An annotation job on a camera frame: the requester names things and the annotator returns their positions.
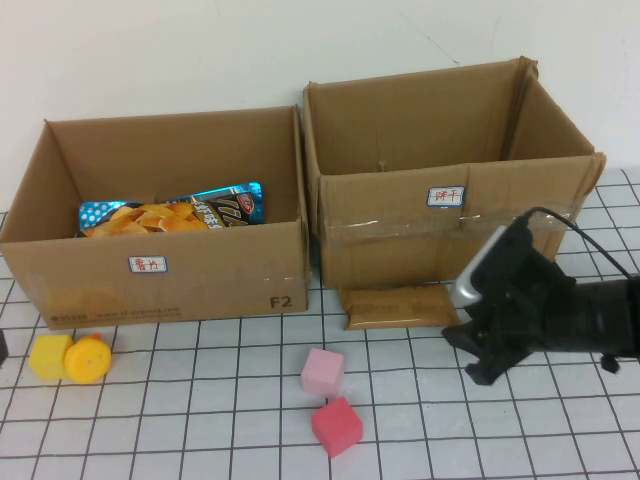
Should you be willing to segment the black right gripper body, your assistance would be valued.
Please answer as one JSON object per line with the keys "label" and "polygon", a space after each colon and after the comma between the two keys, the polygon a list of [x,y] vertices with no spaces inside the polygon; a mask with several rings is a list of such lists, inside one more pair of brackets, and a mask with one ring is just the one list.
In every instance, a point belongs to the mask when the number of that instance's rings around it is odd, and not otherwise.
{"label": "black right gripper body", "polygon": [[504,228],[472,273],[472,286],[481,296],[472,319],[482,349],[574,352],[576,335],[562,304],[574,285],[533,247],[525,222]]}

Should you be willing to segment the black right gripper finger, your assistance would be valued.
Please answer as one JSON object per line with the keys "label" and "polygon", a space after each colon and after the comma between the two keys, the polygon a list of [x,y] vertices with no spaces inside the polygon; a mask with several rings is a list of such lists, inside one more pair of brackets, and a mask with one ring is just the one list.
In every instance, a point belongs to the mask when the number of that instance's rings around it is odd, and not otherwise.
{"label": "black right gripper finger", "polygon": [[481,386],[490,386],[509,369],[533,353],[522,346],[494,346],[491,349],[465,347],[464,351],[477,358],[469,363],[465,372],[471,380]]}
{"label": "black right gripper finger", "polygon": [[467,353],[481,353],[481,341],[477,337],[477,329],[472,323],[446,327],[442,330],[443,338],[453,347]]}

